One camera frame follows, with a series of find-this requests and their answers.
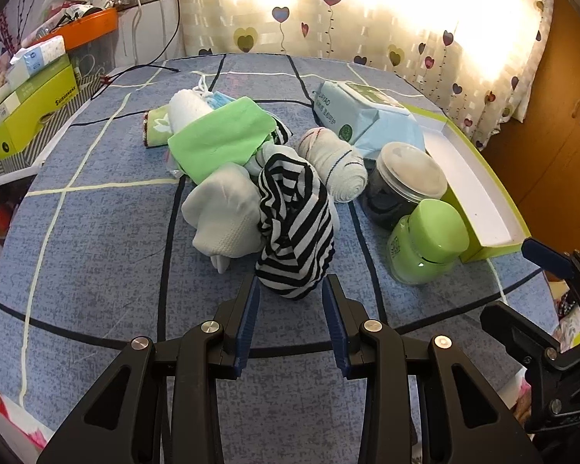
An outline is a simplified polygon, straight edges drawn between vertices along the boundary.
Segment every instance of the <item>heart pattern curtain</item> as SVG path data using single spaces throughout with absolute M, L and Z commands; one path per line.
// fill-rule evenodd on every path
M 189 55 L 267 52 L 394 72 L 479 149 L 502 122 L 518 118 L 546 46 L 553 2 L 180 0 Z

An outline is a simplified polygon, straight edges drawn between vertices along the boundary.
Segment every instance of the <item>green cloth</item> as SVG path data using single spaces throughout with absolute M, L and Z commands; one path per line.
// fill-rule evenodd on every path
M 150 110 L 144 116 L 144 146 L 147 148 L 162 147 L 167 145 L 167 140 L 172 135 L 166 104 L 155 110 Z
M 172 156 L 196 184 L 226 162 L 245 165 L 277 124 L 248 97 L 194 120 L 168 139 Z

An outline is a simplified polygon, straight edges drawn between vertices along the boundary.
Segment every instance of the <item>yellow-green box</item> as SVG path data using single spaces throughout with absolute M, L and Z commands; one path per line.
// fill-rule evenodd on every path
M 0 160 L 23 151 L 51 116 L 78 93 L 71 66 L 32 94 L 0 124 Z
M 424 131 L 427 153 L 449 187 L 442 200 L 455 207 L 470 239 L 462 262 L 519 251 L 530 232 L 509 193 L 481 153 L 443 113 L 404 104 Z

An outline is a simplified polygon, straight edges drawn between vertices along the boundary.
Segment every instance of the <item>table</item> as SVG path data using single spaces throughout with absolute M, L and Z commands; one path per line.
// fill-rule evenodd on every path
M 195 230 L 179 211 L 192 185 L 165 170 L 165 148 L 144 148 L 147 110 L 205 75 L 210 88 L 250 96 L 278 116 L 294 132 L 290 145 L 316 126 L 312 93 L 323 79 L 368 82 L 440 112 L 395 74 L 341 61 L 227 54 L 167 65 L 180 73 L 126 73 L 77 117 L 32 183 L 4 245 L 0 389 L 13 399 L 24 391 L 25 408 L 53 429 L 126 341 L 181 336 L 210 319 L 254 270 L 255 255 L 219 275 L 192 247 Z M 336 207 L 341 229 L 329 272 L 346 294 L 409 336 L 448 335 L 501 389 L 520 365 L 479 324 L 483 305 L 498 298 L 488 263 L 458 262 L 433 283 L 401 285 L 384 263 L 388 232 L 356 202 Z M 557 318 L 538 267 L 519 253 L 493 264 L 509 305 L 552 332 Z M 320 288 L 313 293 L 293 302 L 263 288 L 252 359 L 238 381 L 218 382 L 227 463 L 356 462 L 365 381 L 345 381 L 335 367 Z M 168 390 L 171 402 L 171 381 Z

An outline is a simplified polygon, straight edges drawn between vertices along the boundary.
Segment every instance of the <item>green candle jar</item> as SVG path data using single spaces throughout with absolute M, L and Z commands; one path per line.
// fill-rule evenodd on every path
M 387 242 L 387 263 L 400 283 L 422 285 L 446 273 L 468 249 L 468 232 L 455 208 L 422 200 L 397 223 Z

